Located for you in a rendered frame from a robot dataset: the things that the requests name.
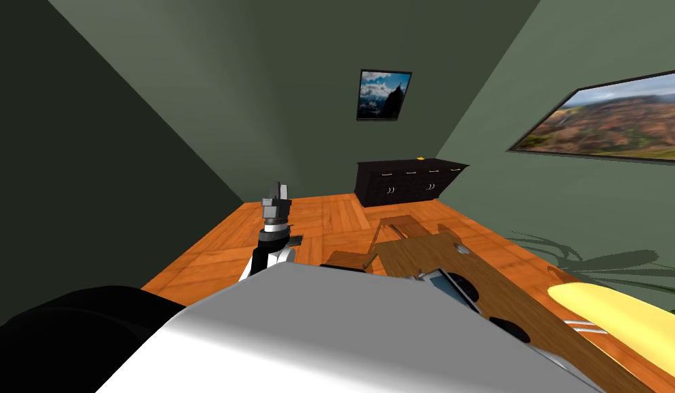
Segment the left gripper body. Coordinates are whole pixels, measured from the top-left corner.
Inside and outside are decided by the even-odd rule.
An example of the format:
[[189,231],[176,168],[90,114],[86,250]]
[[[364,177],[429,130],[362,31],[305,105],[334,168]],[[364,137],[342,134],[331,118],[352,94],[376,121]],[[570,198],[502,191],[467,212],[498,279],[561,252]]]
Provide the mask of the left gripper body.
[[262,198],[262,218],[264,220],[287,220],[291,204],[290,199]]

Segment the brown wooden chair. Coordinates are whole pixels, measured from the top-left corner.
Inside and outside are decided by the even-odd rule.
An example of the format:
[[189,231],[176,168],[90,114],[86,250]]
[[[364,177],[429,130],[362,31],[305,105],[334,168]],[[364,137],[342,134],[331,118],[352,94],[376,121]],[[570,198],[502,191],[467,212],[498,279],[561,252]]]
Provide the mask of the brown wooden chair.
[[391,228],[399,236],[399,238],[423,237],[431,234],[424,226],[419,223],[419,221],[417,221],[412,216],[406,215],[382,218],[374,232],[371,244],[367,251],[368,254],[373,252],[377,243],[379,232],[384,228]]
[[364,264],[367,262],[367,257],[367,254],[335,250],[328,257],[326,262],[321,263],[321,266],[329,266],[339,270],[372,274],[373,268],[371,265],[366,269],[363,268]]

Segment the black sideboard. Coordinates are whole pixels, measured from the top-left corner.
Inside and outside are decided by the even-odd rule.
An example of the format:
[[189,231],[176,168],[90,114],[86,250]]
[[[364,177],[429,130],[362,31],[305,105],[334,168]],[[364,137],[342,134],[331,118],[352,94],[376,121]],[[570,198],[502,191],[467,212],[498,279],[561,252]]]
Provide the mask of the black sideboard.
[[430,201],[466,168],[436,158],[359,162],[354,193],[363,207]]

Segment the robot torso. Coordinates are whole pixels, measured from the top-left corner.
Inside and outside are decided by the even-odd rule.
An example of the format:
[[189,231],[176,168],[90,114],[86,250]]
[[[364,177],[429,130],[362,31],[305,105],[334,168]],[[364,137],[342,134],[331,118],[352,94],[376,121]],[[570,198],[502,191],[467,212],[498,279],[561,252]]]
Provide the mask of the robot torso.
[[183,309],[97,393],[605,393],[425,282],[281,263]]

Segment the brown wooden table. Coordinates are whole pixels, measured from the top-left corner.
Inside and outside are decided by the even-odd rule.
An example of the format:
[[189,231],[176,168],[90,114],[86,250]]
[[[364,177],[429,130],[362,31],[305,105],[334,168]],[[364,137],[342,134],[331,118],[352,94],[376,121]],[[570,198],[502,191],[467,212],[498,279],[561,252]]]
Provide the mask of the brown wooden table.
[[476,304],[485,317],[513,322],[532,345],[569,361],[605,393],[655,393],[490,264],[473,252],[459,252],[459,244],[448,232],[375,243],[364,268],[378,258],[389,276],[414,276],[437,268],[458,274],[478,291]]

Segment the wide landscape picture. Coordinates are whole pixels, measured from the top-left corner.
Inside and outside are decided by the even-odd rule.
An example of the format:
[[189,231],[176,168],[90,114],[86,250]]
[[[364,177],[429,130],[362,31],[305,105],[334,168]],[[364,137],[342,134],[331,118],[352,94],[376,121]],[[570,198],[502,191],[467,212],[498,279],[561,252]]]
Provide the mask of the wide landscape picture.
[[576,89],[508,151],[675,164],[675,70]]

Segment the yellow rounded seat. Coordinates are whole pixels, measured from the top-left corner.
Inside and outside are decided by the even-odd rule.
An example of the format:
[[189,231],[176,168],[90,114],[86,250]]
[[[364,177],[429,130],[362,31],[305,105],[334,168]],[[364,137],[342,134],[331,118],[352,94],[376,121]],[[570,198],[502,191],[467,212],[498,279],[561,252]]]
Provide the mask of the yellow rounded seat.
[[675,314],[607,287],[554,285],[548,296],[675,377]]

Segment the mountain picture black frame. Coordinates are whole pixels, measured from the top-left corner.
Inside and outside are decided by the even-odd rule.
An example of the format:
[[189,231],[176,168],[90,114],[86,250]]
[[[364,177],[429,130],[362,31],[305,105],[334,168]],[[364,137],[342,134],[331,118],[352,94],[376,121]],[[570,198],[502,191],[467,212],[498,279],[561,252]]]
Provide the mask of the mountain picture black frame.
[[356,119],[397,121],[412,72],[361,69]]

